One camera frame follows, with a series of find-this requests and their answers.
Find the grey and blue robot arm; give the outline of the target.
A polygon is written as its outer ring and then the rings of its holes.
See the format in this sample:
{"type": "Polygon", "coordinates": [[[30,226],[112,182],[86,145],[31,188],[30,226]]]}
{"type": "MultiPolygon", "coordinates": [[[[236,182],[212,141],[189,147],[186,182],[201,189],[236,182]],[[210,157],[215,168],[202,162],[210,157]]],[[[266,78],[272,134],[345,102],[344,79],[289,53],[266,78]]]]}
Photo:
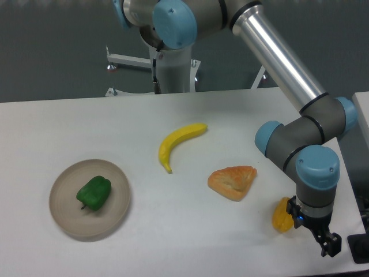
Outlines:
{"type": "Polygon", "coordinates": [[[260,1],[113,1],[123,28],[138,27],[150,48],[156,94],[190,91],[193,44],[225,28],[240,37],[294,105],[300,117],[283,125],[263,124],[257,148],[296,184],[287,202],[294,226],[309,229],[323,256],[341,251],[342,239],[331,233],[337,154],[325,143],[357,122],[354,104],[331,97],[304,67],[263,12],[260,1]]]}

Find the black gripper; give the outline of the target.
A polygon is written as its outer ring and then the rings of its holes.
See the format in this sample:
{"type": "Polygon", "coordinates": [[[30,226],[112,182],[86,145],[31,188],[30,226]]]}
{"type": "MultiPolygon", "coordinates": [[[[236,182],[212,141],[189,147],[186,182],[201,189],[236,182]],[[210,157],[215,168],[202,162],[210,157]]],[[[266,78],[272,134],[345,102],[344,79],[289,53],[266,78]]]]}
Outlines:
{"type": "Polygon", "coordinates": [[[294,228],[303,226],[309,229],[321,246],[321,256],[334,257],[341,252],[342,238],[331,233],[329,224],[332,218],[332,204],[324,207],[311,207],[293,196],[287,201],[286,212],[292,216],[294,228]]]}

